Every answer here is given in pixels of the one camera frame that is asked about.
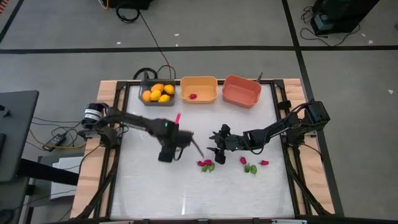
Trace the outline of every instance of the black stand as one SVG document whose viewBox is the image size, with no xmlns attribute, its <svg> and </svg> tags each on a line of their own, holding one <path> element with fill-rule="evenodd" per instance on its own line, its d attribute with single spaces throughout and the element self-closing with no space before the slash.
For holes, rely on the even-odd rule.
<svg viewBox="0 0 398 224">
<path fill-rule="evenodd" d="M 21 159 L 18 175 L 68 185 L 77 185 L 79 180 L 79 174 L 39 164 L 38 162 L 29 161 L 27 159 Z"/>
</svg>

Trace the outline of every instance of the pink marker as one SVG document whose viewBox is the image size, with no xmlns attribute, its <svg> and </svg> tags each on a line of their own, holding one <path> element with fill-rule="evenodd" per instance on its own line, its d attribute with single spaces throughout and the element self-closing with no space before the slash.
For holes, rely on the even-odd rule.
<svg viewBox="0 0 398 224">
<path fill-rule="evenodd" d="M 181 118 L 181 113 L 178 113 L 177 117 L 175 118 L 175 124 L 178 124 L 180 122 L 180 118 Z"/>
</svg>

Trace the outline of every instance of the green pepper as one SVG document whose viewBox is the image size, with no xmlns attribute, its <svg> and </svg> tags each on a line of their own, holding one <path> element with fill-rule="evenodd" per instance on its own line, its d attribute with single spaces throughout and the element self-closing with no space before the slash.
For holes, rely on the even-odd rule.
<svg viewBox="0 0 398 224">
<path fill-rule="evenodd" d="M 215 168 L 214 162 L 211 163 L 211 166 L 209 166 L 210 172 L 212 172 Z"/>
<path fill-rule="evenodd" d="M 251 172 L 252 174 L 256 174 L 256 172 L 257 172 L 257 167 L 256 167 L 256 165 L 252 165 L 252 166 L 250 167 L 250 172 Z"/>
<path fill-rule="evenodd" d="M 202 172 L 206 172 L 208 169 L 209 169 L 209 165 L 205 165 L 205 166 L 201 169 L 201 171 L 202 171 Z"/>
<path fill-rule="evenodd" d="M 250 172 L 250 164 L 244 166 L 244 172 Z"/>
</svg>

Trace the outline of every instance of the red chili pepper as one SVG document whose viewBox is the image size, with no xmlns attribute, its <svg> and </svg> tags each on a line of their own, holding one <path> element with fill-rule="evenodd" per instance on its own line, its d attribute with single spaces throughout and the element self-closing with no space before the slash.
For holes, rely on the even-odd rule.
<svg viewBox="0 0 398 224">
<path fill-rule="evenodd" d="M 205 166 L 206 164 L 202 161 L 198 161 L 198 166 Z"/>
<path fill-rule="evenodd" d="M 240 159 L 240 161 L 241 161 L 241 163 L 243 164 L 243 165 L 246 165 L 246 158 L 245 157 L 243 157 L 243 156 L 241 156 L 241 159 Z"/>
<path fill-rule="evenodd" d="M 259 164 L 262 165 L 262 166 L 266 166 L 266 165 L 269 164 L 269 162 L 265 161 L 265 160 L 262 160 L 261 162 L 259 162 Z"/>
<path fill-rule="evenodd" d="M 211 166 L 211 164 L 213 163 L 210 159 L 207 159 L 204 161 L 206 165 Z"/>
</svg>

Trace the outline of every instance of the gray floor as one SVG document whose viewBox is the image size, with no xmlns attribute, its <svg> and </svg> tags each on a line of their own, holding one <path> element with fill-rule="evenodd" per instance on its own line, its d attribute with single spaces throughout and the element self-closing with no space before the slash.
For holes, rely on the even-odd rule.
<svg viewBox="0 0 398 224">
<path fill-rule="evenodd" d="M 0 30 L 17 0 L 10 0 Z M 302 8 L 314 0 L 288 0 L 297 33 L 304 27 Z M 381 0 L 361 23 L 361 31 L 343 45 L 397 45 L 398 4 Z M 144 16 L 161 46 L 279 45 L 292 40 L 280 0 L 154 1 Z M 300 45 L 321 45 L 301 40 Z M 328 41 L 338 42 L 341 35 Z M 120 22 L 114 10 L 97 0 L 25 0 L 0 49 L 154 47 L 141 20 Z M 295 52 L 166 52 L 177 78 L 227 75 L 301 78 Z M 346 216 L 398 219 L 397 140 L 398 51 L 303 52 L 317 100 L 332 121 L 325 134 Z M 129 79 L 141 67 L 164 64 L 160 53 L 0 55 L 1 91 L 39 90 L 35 115 L 79 120 L 95 101 L 100 80 Z M 50 128 L 32 127 L 46 140 Z M 57 151 L 53 153 L 72 153 Z M 26 146 L 24 157 L 46 152 Z M 58 220 L 70 205 L 41 207 L 32 223 Z"/>
</svg>

